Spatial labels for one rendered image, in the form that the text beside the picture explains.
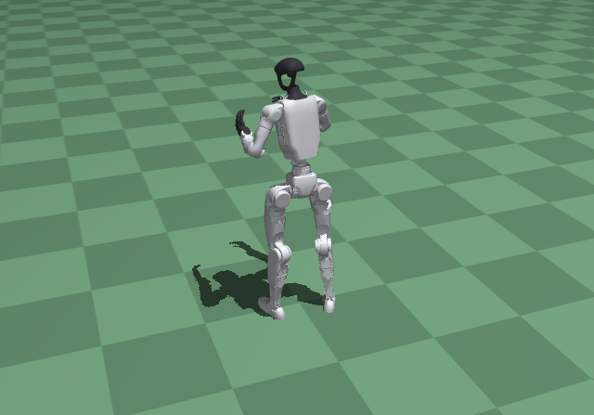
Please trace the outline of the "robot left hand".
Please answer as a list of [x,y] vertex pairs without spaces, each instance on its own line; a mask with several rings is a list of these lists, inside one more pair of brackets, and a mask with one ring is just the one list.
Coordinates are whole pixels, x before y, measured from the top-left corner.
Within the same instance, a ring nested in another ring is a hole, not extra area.
[[237,117],[236,117],[236,128],[237,131],[239,132],[239,136],[241,134],[241,131],[243,131],[244,134],[249,135],[251,133],[249,127],[245,126],[245,123],[243,121],[243,114],[244,114],[245,110],[240,110],[238,111]]

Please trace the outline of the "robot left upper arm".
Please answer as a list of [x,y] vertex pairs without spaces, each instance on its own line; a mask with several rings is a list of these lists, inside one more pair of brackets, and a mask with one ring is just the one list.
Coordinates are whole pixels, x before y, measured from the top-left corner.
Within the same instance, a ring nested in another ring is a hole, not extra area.
[[255,131],[251,152],[248,154],[254,158],[261,158],[265,153],[265,142],[268,139],[273,125],[280,121],[283,105],[276,103],[265,106],[261,111],[260,122]]

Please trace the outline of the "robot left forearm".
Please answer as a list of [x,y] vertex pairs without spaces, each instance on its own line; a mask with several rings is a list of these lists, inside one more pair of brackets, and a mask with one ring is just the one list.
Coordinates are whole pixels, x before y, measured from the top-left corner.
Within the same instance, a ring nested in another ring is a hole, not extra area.
[[254,139],[252,137],[252,131],[249,135],[246,135],[243,133],[243,131],[241,131],[240,140],[241,140],[244,152],[249,154],[251,152],[252,146],[253,146],[252,141],[254,141]]

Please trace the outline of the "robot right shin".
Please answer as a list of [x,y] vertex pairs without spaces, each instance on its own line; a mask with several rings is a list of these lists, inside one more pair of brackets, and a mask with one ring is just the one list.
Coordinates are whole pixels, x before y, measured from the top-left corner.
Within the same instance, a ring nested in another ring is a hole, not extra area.
[[332,280],[334,267],[331,238],[328,238],[328,251],[329,255],[319,255],[319,267],[321,277],[324,281],[326,301],[328,301],[328,297],[330,297],[331,301],[333,301]]

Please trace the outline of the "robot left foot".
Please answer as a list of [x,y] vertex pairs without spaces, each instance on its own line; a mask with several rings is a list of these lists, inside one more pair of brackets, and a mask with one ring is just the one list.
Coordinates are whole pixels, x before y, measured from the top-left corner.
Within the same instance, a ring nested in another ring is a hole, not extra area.
[[286,318],[284,309],[281,306],[278,307],[278,305],[276,309],[273,309],[270,306],[270,298],[268,297],[260,297],[258,299],[258,305],[276,320],[284,320]]

